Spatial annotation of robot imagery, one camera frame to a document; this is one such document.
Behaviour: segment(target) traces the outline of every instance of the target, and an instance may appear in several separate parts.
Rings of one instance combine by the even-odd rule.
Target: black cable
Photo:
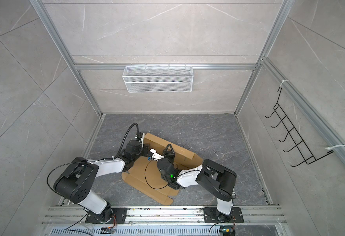
[[[230,217],[230,219],[229,219],[227,222],[222,221],[222,222],[218,222],[218,223],[215,223],[214,225],[212,225],[212,226],[210,227],[210,229],[209,229],[208,236],[211,234],[211,229],[213,228],[213,226],[215,226],[215,225],[217,225],[217,224],[221,224],[221,223],[229,223],[229,222],[231,221],[232,217],[233,217],[233,213],[231,214],[231,217]]]
[[[211,234],[211,229],[213,228],[213,226],[215,226],[217,224],[221,224],[221,223],[224,223],[224,222],[218,222],[218,223],[215,223],[214,225],[212,225],[209,229],[208,236]]]
[[[184,175],[184,174],[187,174],[187,173],[189,173],[189,172],[193,172],[193,171],[198,171],[198,172],[200,172],[199,170],[190,170],[190,171],[184,172],[183,174],[178,175],[178,177],[180,177],[180,176],[182,176],[182,175]]]
[[[124,138],[123,138],[123,141],[121,142],[119,151],[118,151],[117,154],[114,156],[114,158],[117,158],[117,157],[120,155],[120,153],[121,153],[121,151],[122,151],[122,149],[123,149],[123,145],[124,145],[124,143],[125,143],[125,139],[126,139],[126,137],[128,136],[128,133],[129,133],[130,129],[131,129],[133,126],[136,126],[136,128],[137,128],[137,139],[140,139],[140,133],[139,133],[139,131],[138,131],[138,124],[137,124],[137,123],[133,123],[133,124],[128,128],[128,130],[126,131],[125,136],[124,136]]]
[[[147,183],[147,185],[149,186],[149,187],[151,187],[150,186],[150,184],[147,182],[147,179],[146,179],[146,169],[147,169],[147,166],[149,165],[151,163],[151,161],[146,165],[146,167],[145,167],[145,180],[146,180],[146,183]]]
[[[79,163],[82,163],[82,164],[83,164],[83,163],[87,163],[87,162],[81,161],[81,162],[66,163],[66,164],[59,165],[59,166],[57,166],[56,168],[54,168],[54,169],[48,174],[48,176],[47,176],[47,185],[48,185],[48,187],[49,187],[53,192],[55,192],[56,194],[58,194],[59,196],[64,197],[64,196],[62,196],[61,194],[59,194],[56,190],[54,190],[54,189],[49,185],[49,182],[48,182],[49,176],[50,176],[50,174],[51,174],[55,169],[57,169],[58,167],[62,167],[62,166],[64,166],[64,165],[70,165],[70,164],[79,164]]]
[[[78,222],[76,222],[75,224],[73,224],[73,225],[67,227],[65,230],[67,230],[67,231],[81,232],[81,233],[88,234],[88,235],[90,235],[90,236],[94,236],[94,235],[92,235],[92,234],[90,234],[90,233],[86,233],[86,232],[80,231],[80,230],[69,230],[69,228],[73,227],[74,225],[78,224],[81,220],[83,220],[83,219],[87,216],[88,213],[89,213],[89,212],[87,212],[87,213],[82,217],[82,219],[80,219],[80,220],[79,220]]]

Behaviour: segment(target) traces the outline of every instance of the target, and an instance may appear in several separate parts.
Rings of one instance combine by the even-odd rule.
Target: cable tie
[[[285,81],[289,81],[289,80],[282,80],[282,81],[281,81],[281,84],[280,84],[280,87],[283,85],[283,83],[284,83]]]
[[[326,149],[327,150],[331,150],[331,149],[337,148],[337,147],[345,147],[345,144],[338,144],[338,145],[335,145],[335,146],[332,146],[332,147],[327,147]]]

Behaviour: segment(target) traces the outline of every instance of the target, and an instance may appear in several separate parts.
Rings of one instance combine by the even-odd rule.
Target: flattened cardboard
[[[175,151],[174,163],[177,164],[178,168],[181,170],[188,170],[203,163],[203,159],[197,154],[149,133],[145,135],[144,144],[150,144],[151,148],[155,149],[158,154],[162,154],[162,151],[166,148],[167,144],[171,144]],[[147,182],[154,188],[161,188],[167,184],[167,182],[161,179],[161,174],[156,167],[156,161],[148,161],[147,157],[138,158],[138,160],[134,162],[133,167],[129,169],[129,174],[123,172],[121,176],[124,182],[156,200],[160,204],[172,204],[173,200],[168,196],[177,195],[179,190],[174,190],[169,186],[159,190],[152,189],[146,183],[145,174]]]

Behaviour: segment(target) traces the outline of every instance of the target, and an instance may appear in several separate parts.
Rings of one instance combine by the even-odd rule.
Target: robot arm
[[[175,169],[173,163],[174,159],[168,158],[161,158],[157,162],[161,178],[169,182],[168,186],[179,189],[201,185],[217,197],[218,220],[228,221],[232,217],[233,189],[237,179],[235,172],[209,159],[196,168],[181,171]]]
[[[73,203],[87,208],[90,215],[94,215],[99,222],[107,222],[113,212],[111,204],[91,190],[92,184],[96,177],[127,171],[140,156],[145,156],[149,146],[143,145],[144,137],[145,134],[137,132],[137,140],[129,141],[126,148],[116,157],[102,160],[75,158],[58,177],[53,189]]]
[[[228,221],[232,217],[233,188],[237,177],[232,170],[209,159],[204,160],[203,164],[196,168],[179,170],[174,167],[175,152],[171,144],[163,150],[163,155],[159,155],[154,149],[150,149],[150,145],[143,144],[143,138],[144,134],[138,132],[137,126],[137,140],[129,141],[126,148],[121,151],[122,143],[115,157],[102,160],[75,158],[56,180],[53,189],[73,203],[87,208],[89,215],[94,216],[94,221],[86,219],[86,222],[107,223],[111,219],[113,210],[109,202],[91,190],[95,178],[127,171],[140,156],[147,156],[148,160],[157,161],[161,178],[168,182],[168,186],[179,189],[199,184],[217,197],[215,216],[218,220]]]

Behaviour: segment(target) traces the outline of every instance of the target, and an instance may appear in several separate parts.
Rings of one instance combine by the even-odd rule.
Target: gray marble floor
[[[274,225],[238,225],[236,236],[279,236]]]
[[[89,157],[99,159],[116,154],[126,130],[133,122],[138,123],[140,132],[171,141],[203,159],[211,159],[234,170],[238,176],[235,205],[267,205],[234,115],[108,114]],[[135,130],[131,130],[128,139],[133,138],[134,133]],[[96,178],[92,190],[112,205],[159,205],[123,182],[120,173]],[[173,205],[217,204],[216,198],[199,185],[182,189],[172,198]]]

